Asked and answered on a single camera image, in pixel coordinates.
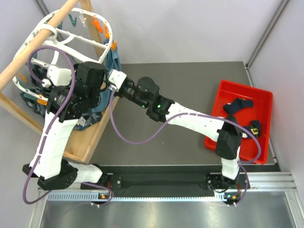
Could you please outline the teal blue garment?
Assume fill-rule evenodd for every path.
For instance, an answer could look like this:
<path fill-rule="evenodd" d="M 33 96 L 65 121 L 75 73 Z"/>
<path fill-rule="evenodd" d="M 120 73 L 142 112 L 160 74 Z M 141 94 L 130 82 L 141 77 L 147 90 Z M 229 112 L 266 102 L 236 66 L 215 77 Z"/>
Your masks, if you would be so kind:
<path fill-rule="evenodd" d="M 110 72 L 114 69 L 117 71 L 122 70 L 118 55 L 118 47 L 111 48 L 111 50 L 108 52 L 106 56 L 105 68 L 107 76 L 109 76 Z M 92 113 L 100 113 L 107 108 L 110 99 L 110 93 L 110 89 L 108 88 L 104 92 L 100 93 L 101 101 L 97 107 L 91 109 Z"/>

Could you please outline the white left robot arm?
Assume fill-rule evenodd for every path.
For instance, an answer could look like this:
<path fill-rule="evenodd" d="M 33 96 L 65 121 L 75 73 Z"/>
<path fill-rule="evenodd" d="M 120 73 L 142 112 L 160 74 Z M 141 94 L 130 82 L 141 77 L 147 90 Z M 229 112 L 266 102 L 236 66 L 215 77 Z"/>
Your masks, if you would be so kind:
<path fill-rule="evenodd" d="M 62 190 L 82 182 L 103 188 L 108 182 L 108 177 L 96 165 L 76 164 L 63 158 L 67 141 L 82 114 L 100 103 L 106 71 L 102 64 L 84 62 L 77 64 L 72 73 L 72 92 L 63 85 L 50 92 L 37 152 L 22 169 L 25 174 L 37 177 L 38 186 L 43 190 Z"/>

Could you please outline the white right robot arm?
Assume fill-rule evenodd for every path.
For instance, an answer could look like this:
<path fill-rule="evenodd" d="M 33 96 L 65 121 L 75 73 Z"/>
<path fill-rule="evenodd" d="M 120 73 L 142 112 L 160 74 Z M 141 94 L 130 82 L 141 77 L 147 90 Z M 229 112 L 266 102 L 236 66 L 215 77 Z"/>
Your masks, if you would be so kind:
<path fill-rule="evenodd" d="M 221 158 L 221 177 L 213 178 L 213 189 L 233 188 L 239 182 L 239 151 L 242 131 L 237 128 L 236 118 L 214 117 L 188 109 L 159 93 L 159 86 L 149 77 L 137 83 L 118 73 L 109 76 L 107 86 L 111 97 L 118 96 L 146 109 L 146 115 L 155 122 L 172 124 L 200 133 L 216 142 L 216 154 Z"/>

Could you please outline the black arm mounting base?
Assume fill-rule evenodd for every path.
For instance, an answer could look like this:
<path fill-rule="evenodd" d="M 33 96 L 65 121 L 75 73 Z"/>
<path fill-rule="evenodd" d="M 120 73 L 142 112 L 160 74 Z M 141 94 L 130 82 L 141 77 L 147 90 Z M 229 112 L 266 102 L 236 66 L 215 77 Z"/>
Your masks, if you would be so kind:
<path fill-rule="evenodd" d="M 85 182 L 81 190 L 100 190 L 104 187 L 119 198 L 196 198 L 223 196 L 228 205 L 237 204 L 250 184 L 246 173 L 230 180 L 211 173 L 106 173 L 97 183 Z"/>

